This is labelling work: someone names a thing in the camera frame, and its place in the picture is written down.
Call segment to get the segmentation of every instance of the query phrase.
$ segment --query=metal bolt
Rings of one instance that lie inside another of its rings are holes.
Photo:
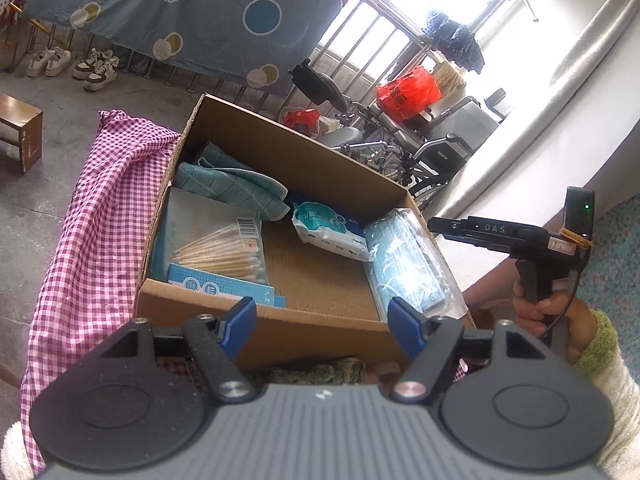
[[[239,399],[249,393],[249,385],[241,381],[227,381],[220,384],[219,391],[227,399]]]
[[[405,399],[415,399],[415,397],[423,396],[427,392],[427,387],[417,381],[405,381],[396,384],[394,391]]]

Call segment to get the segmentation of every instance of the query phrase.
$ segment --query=open cardboard box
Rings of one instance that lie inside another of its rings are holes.
[[[154,326],[181,326],[203,312],[220,314],[234,302],[148,277],[149,253],[178,163],[191,160],[208,141],[290,191],[351,215],[360,225],[396,207],[411,208],[426,223],[406,189],[366,166],[305,136],[213,96],[203,95],[187,122],[166,172],[145,251],[136,315]],[[258,306],[242,369],[298,360],[355,356],[367,365],[406,363],[378,311],[361,262],[303,244],[290,215],[262,223],[266,270],[286,308]],[[466,322],[472,324],[470,317]]]

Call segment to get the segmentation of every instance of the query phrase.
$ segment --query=black cable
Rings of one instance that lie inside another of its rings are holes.
[[[553,322],[548,327],[546,327],[546,330],[542,333],[542,335],[540,335],[538,337],[538,339],[544,339],[553,330],[553,328],[560,322],[560,320],[564,317],[566,312],[569,310],[569,307],[574,302],[575,294],[576,294],[576,292],[578,292],[578,286],[580,285],[580,276],[581,275],[582,275],[581,271],[576,273],[575,279],[574,279],[574,285],[571,288],[571,292],[569,293],[569,298],[568,298],[568,300],[566,302],[566,305],[560,311],[560,314],[558,314],[556,316],[556,318],[553,320]]]

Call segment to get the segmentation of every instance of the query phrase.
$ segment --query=sneaker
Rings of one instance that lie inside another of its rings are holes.
[[[71,64],[71,51],[62,50],[57,46],[50,52],[51,58],[47,63],[47,71],[44,75],[47,77],[55,77]]]
[[[72,72],[73,77],[75,79],[86,79],[89,74],[94,72],[95,64],[98,61],[107,61],[112,56],[113,50],[100,51],[92,48],[90,56],[74,67]]]
[[[98,60],[95,64],[95,70],[84,80],[84,88],[96,91],[116,79],[118,75],[116,69],[119,62],[120,58],[115,56],[110,57],[107,61]]]
[[[36,77],[42,69],[46,67],[49,59],[51,59],[52,50],[41,50],[33,54],[31,61],[29,62],[29,67],[27,68],[27,76],[28,77]]]

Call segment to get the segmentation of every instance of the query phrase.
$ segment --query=face mask package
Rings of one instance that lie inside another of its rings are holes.
[[[381,320],[399,296],[425,316],[461,318],[466,304],[435,242],[411,209],[394,209],[364,229],[370,263],[364,263]]]
[[[361,262],[370,261],[364,232],[351,218],[318,202],[308,202],[293,194],[293,225],[300,239],[321,249]]]

